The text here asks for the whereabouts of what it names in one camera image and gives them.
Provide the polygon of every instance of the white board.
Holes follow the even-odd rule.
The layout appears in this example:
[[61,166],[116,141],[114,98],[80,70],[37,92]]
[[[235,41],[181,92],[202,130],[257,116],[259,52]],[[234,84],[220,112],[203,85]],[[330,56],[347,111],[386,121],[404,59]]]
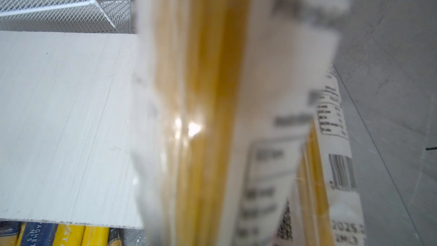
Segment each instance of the white board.
[[0,32],[0,218],[141,228],[136,35]]

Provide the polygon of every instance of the blurry pasta package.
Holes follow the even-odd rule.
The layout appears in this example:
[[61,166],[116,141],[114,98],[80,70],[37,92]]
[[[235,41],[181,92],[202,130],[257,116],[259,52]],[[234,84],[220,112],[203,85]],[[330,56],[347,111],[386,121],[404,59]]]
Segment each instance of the blurry pasta package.
[[132,158],[150,245],[270,245],[287,202],[320,193],[287,200],[350,4],[138,0]]
[[298,175],[272,239],[274,246],[367,245],[341,103],[331,69],[316,104]]

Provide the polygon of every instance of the white wire basket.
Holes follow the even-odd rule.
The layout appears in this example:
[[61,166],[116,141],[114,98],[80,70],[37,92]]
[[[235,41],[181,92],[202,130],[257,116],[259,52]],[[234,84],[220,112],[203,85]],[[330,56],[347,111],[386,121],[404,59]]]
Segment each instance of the white wire basket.
[[130,0],[0,0],[0,30],[130,33]]

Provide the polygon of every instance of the metal mesh basket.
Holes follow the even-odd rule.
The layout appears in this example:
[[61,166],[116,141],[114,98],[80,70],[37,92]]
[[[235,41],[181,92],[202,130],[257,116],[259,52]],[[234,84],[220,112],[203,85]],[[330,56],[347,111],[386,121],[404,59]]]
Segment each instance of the metal mesh basket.
[[0,30],[129,33],[130,0],[0,0]]

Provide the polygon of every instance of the gray floor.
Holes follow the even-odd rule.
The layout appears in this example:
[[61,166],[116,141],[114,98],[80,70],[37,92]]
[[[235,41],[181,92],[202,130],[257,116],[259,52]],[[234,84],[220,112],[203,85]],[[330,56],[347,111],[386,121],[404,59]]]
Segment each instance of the gray floor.
[[436,2],[355,0],[334,61],[369,245],[437,245]]

